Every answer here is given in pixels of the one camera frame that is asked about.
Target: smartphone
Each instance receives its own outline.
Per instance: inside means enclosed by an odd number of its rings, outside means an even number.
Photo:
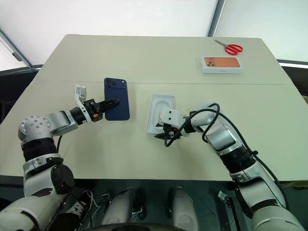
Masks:
[[[128,120],[129,104],[127,82],[119,78],[105,78],[105,100],[112,98],[119,99],[120,102],[105,112],[107,120]]]
[[[240,67],[234,57],[206,57],[204,61],[208,67]]]

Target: red scissors handle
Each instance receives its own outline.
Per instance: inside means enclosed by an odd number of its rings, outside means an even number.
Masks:
[[[230,55],[237,55],[238,53],[242,52],[244,49],[240,45],[237,44],[229,44],[225,46],[226,53]]]

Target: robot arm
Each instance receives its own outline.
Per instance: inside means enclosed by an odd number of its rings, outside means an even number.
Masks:
[[[156,135],[169,146],[181,136],[203,134],[237,184],[236,196],[243,212],[253,220],[253,230],[304,230],[298,220],[287,210],[280,188],[271,179],[252,152],[236,126],[213,103],[205,109],[182,116],[178,110],[164,107],[157,126],[164,133]]]
[[[117,105],[119,99],[96,103],[86,99],[86,88],[76,85],[72,110],[29,116],[19,125],[18,137],[26,163],[24,169],[24,198],[0,212],[0,231],[45,230],[64,196],[74,186],[71,170],[63,165],[53,137],[61,136],[83,123],[99,121],[103,113]]]

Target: scissors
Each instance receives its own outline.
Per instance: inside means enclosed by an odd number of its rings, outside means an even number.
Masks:
[[[230,55],[237,55],[238,53],[242,52],[244,49],[240,45],[237,44],[226,44],[223,42],[220,42],[218,40],[214,40],[215,42],[218,42],[219,44],[223,45],[225,47],[226,53]]]

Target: white wall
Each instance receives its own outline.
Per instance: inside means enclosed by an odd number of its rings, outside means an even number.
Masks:
[[[12,53],[0,42],[0,71],[25,67],[26,64],[18,61]]]
[[[308,0],[226,0],[215,36],[262,38],[277,59],[308,62]]]
[[[0,0],[0,27],[43,64],[66,34],[206,36],[217,0]]]

